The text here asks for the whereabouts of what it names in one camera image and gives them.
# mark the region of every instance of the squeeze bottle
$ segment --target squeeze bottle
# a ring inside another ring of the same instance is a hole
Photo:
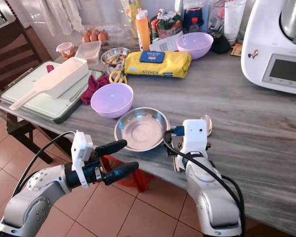
[[[149,25],[148,25],[148,11],[138,9],[138,13],[136,15],[136,29],[138,35],[138,41],[141,51],[150,51],[150,33],[149,33]]]

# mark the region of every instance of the appliance display screen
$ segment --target appliance display screen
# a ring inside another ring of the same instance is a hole
[[[270,77],[296,81],[296,62],[275,59]]]

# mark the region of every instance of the metal bowl with food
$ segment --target metal bowl with food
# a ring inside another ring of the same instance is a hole
[[[101,56],[102,63],[116,65],[124,61],[130,53],[128,48],[112,48]]]
[[[141,107],[124,114],[116,123],[114,137],[125,139],[127,150],[144,152],[158,146],[170,123],[159,110]]]

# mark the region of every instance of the cable connector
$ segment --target cable connector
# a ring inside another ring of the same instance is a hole
[[[176,134],[177,136],[184,136],[184,126],[177,126],[174,127],[173,133]]]

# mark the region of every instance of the tiled floor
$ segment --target tiled floor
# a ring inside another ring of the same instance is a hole
[[[35,132],[35,142],[47,139]],[[56,147],[47,149],[54,161],[38,159],[32,171],[66,163],[68,158]],[[4,208],[33,158],[28,149],[6,134],[0,121],[0,220]],[[186,191],[154,178],[149,189],[138,193],[119,184],[76,188],[58,200],[38,233],[38,237],[201,237],[195,204]],[[258,223],[249,220],[250,227]]]

